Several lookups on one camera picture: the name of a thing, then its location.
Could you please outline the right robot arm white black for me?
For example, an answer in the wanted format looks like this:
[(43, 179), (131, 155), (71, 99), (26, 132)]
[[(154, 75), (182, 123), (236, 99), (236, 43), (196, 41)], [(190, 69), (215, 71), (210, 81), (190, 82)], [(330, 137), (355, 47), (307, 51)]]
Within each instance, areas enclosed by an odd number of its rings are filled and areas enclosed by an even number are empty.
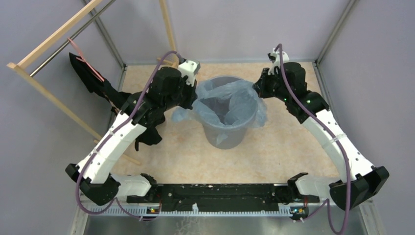
[(263, 68), (253, 88), (260, 98), (277, 98), (287, 111), (307, 129), (335, 165), (339, 177), (317, 177), (299, 173), (288, 180), (287, 196), (294, 202), (305, 196), (329, 199), (340, 209), (353, 209), (375, 196), (390, 173), (366, 159), (336, 122), (328, 103), (317, 92), (308, 90), (305, 69), (296, 62), (284, 63), (286, 79), (301, 104), (291, 96), (279, 67)]

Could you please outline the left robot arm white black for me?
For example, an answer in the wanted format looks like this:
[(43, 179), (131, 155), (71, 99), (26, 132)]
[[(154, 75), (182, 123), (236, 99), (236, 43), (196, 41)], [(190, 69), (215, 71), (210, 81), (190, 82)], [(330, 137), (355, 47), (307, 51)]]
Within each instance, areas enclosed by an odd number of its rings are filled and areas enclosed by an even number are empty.
[(200, 66), (183, 63), (178, 68), (162, 67), (155, 72), (147, 92), (131, 95), (114, 123), (96, 147), (77, 164), (69, 164), (67, 175), (77, 183), (76, 191), (99, 206), (119, 196), (137, 196), (152, 202), (157, 196), (156, 181), (148, 174), (111, 174), (115, 163), (132, 142), (157, 144), (161, 136), (156, 126), (164, 112), (176, 106), (191, 109), (196, 99), (196, 74)]

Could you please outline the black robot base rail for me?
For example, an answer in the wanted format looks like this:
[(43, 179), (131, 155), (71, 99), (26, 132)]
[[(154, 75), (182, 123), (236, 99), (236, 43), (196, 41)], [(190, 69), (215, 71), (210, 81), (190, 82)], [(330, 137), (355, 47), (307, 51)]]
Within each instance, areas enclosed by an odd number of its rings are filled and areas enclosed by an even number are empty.
[(128, 196), (128, 204), (147, 207), (147, 214), (254, 215), (291, 217), (319, 203), (317, 196), (302, 196), (287, 184), (158, 184), (145, 196)]

